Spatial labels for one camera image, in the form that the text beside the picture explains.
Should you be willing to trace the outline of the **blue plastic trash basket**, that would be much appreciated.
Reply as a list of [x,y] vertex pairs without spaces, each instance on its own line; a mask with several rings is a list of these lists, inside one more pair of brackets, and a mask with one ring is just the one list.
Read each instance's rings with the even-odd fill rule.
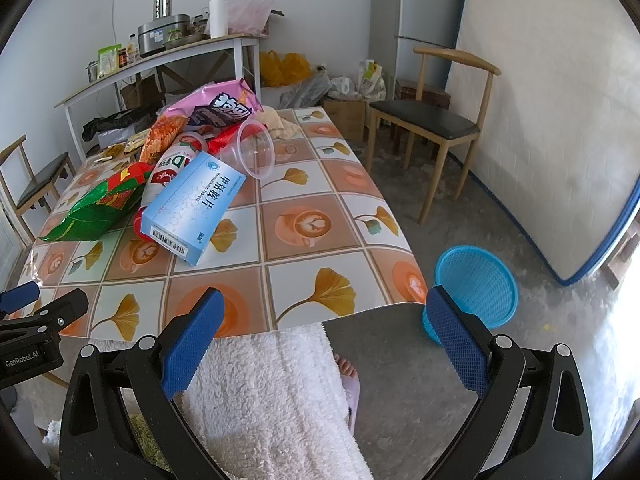
[[446,289],[463,312],[476,315],[487,328],[509,322],[518,307],[518,286],[510,270],[477,246],[445,250],[436,262],[434,285]]

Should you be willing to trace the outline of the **green red snack bag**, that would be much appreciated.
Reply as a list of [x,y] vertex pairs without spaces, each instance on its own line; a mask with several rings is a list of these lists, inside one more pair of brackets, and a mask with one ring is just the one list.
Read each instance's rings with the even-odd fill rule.
[[82,196],[64,219],[39,239],[47,243],[98,240],[137,207],[153,169],[153,165],[134,162],[116,172]]

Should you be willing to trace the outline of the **blue white medicine box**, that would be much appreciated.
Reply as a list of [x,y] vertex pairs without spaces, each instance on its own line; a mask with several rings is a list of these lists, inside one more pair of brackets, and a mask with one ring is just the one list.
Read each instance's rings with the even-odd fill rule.
[[244,182],[242,172],[198,154],[142,211],[140,232],[194,266]]

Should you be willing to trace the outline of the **white AD milk bottle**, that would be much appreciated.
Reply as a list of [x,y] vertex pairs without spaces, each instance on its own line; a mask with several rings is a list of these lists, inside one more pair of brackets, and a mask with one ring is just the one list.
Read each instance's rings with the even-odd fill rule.
[[152,174],[146,182],[141,197],[140,207],[134,215],[134,232],[140,240],[150,240],[141,231],[142,214],[146,207],[156,199],[166,185],[184,169],[190,161],[198,156],[198,153],[207,148],[206,140],[195,131],[187,131],[178,134],[175,141],[167,151],[160,156],[160,160],[154,167]]

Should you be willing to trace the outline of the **orange snack bag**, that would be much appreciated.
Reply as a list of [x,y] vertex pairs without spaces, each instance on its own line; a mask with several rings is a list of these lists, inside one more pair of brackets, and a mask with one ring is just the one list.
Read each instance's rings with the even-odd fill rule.
[[155,165],[182,131],[188,118],[182,115],[163,114],[150,128],[139,156],[139,162]]

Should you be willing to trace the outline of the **clear plastic cup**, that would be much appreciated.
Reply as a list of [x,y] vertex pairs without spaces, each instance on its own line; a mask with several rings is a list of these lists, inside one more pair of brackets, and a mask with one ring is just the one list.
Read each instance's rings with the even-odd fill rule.
[[233,143],[216,158],[256,180],[265,180],[274,168],[276,153],[267,128],[255,119],[242,122]]

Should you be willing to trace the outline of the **pink purple snack bag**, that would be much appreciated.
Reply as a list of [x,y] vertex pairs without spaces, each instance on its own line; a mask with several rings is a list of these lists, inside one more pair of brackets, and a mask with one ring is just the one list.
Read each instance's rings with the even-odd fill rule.
[[160,118],[177,119],[181,131],[216,132],[245,122],[262,104],[244,79],[209,82],[166,107]]

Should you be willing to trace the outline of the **red snack wrapper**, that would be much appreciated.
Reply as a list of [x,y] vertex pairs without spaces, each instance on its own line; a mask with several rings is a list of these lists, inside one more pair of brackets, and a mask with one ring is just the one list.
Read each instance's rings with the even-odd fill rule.
[[233,139],[242,127],[242,122],[222,128],[216,136],[207,141],[207,153],[217,156],[222,150],[233,143]]

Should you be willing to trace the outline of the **beige paper napkin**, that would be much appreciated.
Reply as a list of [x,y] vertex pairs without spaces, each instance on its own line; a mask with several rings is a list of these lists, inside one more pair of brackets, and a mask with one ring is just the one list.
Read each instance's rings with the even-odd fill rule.
[[303,132],[300,125],[282,118],[270,106],[264,106],[260,112],[254,115],[254,118],[267,128],[272,140],[291,140]]

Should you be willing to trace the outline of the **black bag under table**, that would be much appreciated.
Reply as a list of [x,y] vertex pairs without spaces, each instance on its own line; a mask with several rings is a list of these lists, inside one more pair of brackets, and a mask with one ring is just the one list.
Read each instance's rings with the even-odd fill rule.
[[97,117],[82,127],[81,139],[90,142],[97,134],[114,129],[127,128],[140,119],[154,118],[156,109],[152,106],[136,107],[122,110],[106,117]]

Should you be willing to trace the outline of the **white blue-edged mattress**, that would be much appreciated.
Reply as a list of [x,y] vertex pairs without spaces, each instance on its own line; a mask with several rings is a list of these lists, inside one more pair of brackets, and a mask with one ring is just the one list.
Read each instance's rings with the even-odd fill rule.
[[465,0],[458,46],[499,67],[472,174],[561,284],[639,208],[639,33],[620,0]]

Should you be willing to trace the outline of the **cardboard box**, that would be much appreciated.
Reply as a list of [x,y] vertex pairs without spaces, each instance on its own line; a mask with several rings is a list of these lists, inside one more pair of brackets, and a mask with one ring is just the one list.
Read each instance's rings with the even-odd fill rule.
[[367,118],[366,102],[324,99],[322,106],[346,140],[363,140]]

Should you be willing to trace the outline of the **yellow plastic bag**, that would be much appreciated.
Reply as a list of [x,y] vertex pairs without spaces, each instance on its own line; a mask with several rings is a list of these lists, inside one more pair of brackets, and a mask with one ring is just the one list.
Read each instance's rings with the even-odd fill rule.
[[314,73],[306,58],[300,53],[283,56],[276,51],[259,53],[260,79],[265,87],[279,88],[297,84]]

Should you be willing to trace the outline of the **paper towel roll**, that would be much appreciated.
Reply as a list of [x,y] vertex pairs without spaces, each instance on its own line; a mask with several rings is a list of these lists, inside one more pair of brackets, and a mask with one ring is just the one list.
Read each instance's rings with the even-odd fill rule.
[[228,2],[210,0],[208,3],[209,37],[212,39],[228,35]]

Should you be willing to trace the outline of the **pink plastic bag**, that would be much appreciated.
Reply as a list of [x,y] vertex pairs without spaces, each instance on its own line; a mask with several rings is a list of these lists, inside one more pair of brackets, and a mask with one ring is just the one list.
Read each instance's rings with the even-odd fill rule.
[[228,8],[228,32],[266,36],[273,3],[276,0],[224,0]]

